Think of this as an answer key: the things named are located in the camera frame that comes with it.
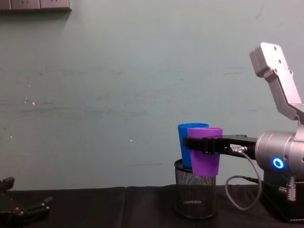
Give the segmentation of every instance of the wall socket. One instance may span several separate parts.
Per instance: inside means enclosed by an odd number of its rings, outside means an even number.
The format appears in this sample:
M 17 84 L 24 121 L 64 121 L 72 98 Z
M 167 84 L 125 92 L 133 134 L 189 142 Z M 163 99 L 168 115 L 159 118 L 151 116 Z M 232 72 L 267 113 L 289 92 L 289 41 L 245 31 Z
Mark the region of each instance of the wall socket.
M 10 0 L 0 0 L 0 10 L 10 10 Z
M 40 0 L 41 9 L 70 9 L 69 0 Z
M 11 0 L 12 10 L 39 10 L 39 0 Z

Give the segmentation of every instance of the mesh pencil holder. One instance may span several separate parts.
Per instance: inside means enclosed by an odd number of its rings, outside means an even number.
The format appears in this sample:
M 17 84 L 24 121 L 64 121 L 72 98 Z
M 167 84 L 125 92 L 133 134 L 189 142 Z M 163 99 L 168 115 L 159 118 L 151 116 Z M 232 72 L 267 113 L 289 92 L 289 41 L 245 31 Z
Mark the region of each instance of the mesh pencil holder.
M 218 212 L 216 202 L 216 177 L 192 174 L 182 160 L 174 163 L 176 178 L 176 199 L 174 211 L 189 219 L 209 219 Z

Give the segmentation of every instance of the black table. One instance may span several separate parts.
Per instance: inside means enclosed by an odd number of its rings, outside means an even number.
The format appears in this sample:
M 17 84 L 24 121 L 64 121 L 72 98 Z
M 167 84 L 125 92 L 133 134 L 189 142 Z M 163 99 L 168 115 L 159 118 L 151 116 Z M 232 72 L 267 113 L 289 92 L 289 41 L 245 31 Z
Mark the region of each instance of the black table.
M 257 186 L 233 185 L 236 202 L 249 205 Z M 84 190 L 13 191 L 19 202 L 30 204 L 53 196 L 49 218 L 28 228 L 299 228 L 273 217 L 262 203 L 240 211 L 228 200 L 224 186 L 217 186 L 219 213 L 207 221 L 177 217 L 172 211 L 175 186 L 118 187 Z

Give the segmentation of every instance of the gray cable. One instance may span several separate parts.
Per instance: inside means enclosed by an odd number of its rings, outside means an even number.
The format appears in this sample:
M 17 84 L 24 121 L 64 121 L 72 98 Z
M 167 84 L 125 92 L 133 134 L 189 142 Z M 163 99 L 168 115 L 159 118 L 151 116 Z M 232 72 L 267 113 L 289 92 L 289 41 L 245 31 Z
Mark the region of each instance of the gray cable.
M 248 210 L 248 209 L 252 208 L 252 207 L 259 201 L 259 199 L 260 199 L 260 197 L 261 197 L 261 195 L 262 195 L 262 191 L 263 191 L 263 188 L 262 188 L 262 180 L 261 180 L 261 176 L 260 176 L 260 174 L 259 174 L 259 172 L 258 172 L 258 170 L 257 170 L 257 166 L 253 163 L 253 161 L 249 158 L 249 156 L 248 156 L 247 154 L 245 154 L 245 153 L 242 153 L 242 152 L 241 152 L 240 154 L 242 154 L 245 158 L 248 159 L 248 161 L 251 163 L 251 165 L 253 166 L 253 168 L 254 168 L 254 170 L 255 170 L 255 172 L 256 172 L 256 174 L 257 174 L 257 180 L 258 180 L 258 192 L 257 192 L 257 196 L 256 196 L 255 200 L 253 201 L 253 203 L 252 203 L 251 205 L 249 205 L 248 207 L 245 207 L 245 208 L 239 206 L 239 205 L 232 199 L 232 197 L 230 196 L 230 194 L 229 194 L 229 192 L 228 192 L 228 183 L 229 183 L 229 181 L 231 181 L 231 180 L 234 179 L 234 178 L 243 178 L 243 176 L 232 176 L 232 177 L 229 177 L 229 178 L 227 179 L 226 183 L 225 183 L 225 191 L 226 191 L 226 194 L 227 194 L 229 200 L 234 204 L 234 206 L 236 206 L 236 207 L 237 207 L 238 209 L 240 209 L 240 210 Z

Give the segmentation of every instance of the blue cup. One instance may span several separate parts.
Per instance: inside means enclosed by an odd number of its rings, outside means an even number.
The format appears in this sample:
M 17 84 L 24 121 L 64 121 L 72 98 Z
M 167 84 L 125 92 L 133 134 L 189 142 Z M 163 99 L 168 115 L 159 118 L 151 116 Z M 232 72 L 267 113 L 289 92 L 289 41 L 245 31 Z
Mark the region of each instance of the blue cup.
M 178 125 L 179 137 L 180 137 L 180 149 L 182 165 L 187 168 L 191 168 L 191 150 L 186 149 L 183 145 L 183 138 L 188 136 L 188 128 L 205 128 L 209 127 L 207 123 L 182 123 Z

